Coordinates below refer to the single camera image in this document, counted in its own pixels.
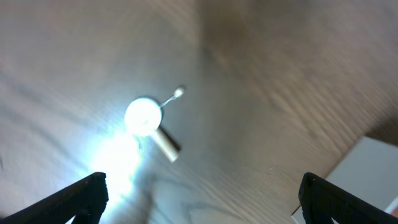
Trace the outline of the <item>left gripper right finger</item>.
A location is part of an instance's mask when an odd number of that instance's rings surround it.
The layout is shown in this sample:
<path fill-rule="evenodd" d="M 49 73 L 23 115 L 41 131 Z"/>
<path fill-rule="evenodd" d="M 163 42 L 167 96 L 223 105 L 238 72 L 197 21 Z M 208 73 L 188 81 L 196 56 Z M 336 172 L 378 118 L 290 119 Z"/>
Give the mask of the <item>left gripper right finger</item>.
<path fill-rule="evenodd" d="M 307 172 L 298 199 L 306 224 L 397 224 L 397 217 Z"/>

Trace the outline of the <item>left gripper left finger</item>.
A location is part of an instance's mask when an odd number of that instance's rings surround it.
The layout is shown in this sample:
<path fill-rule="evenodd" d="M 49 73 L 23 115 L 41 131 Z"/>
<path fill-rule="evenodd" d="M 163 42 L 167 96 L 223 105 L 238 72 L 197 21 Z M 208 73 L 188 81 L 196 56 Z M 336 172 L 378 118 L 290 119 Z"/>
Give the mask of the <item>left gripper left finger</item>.
<path fill-rule="evenodd" d="M 109 200 L 106 174 L 91 175 L 8 217 L 3 224 L 98 224 Z"/>

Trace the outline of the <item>white wooden paddle ball toy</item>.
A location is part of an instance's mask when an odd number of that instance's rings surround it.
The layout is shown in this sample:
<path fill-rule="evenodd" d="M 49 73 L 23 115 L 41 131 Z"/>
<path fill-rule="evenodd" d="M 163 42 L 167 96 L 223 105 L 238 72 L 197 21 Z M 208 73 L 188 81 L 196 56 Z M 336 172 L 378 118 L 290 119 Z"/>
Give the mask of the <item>white wooden paddle ball toy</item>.
<path fill-rule="evenodd" d="M 177 146 L 172 143 L 171 138 L 161 127 L 164 114 L 162 109 L 166 104 L 183 96 L 184 93 L 185 88 L 180 86 L 163 103 L 149 97 L 137 98 L 129 104 L 124 115 L 126 131 L 137 137 L 150 136 L 170 162 L 175 162 L 178 159 L 179 152 Z"/>

